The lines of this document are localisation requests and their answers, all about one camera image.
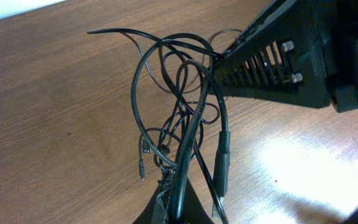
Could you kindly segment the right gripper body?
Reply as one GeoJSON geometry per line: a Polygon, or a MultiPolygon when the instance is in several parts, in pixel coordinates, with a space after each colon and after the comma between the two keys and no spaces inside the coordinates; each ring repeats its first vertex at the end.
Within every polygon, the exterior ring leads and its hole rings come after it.
{"type": "Polygon", "coordinates": [[[298,1],[296,103],[358,109],[358,1],[298,1]]]}

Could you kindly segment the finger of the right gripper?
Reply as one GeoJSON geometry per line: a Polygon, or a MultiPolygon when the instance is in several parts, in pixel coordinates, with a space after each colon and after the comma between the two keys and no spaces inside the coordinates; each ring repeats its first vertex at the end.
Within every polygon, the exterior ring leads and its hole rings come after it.
{"type": "Polygon", "coordinates": [[[223,95],[329,106],[323,37],[328,1],[272,1],[216,62],[223,95]]]}

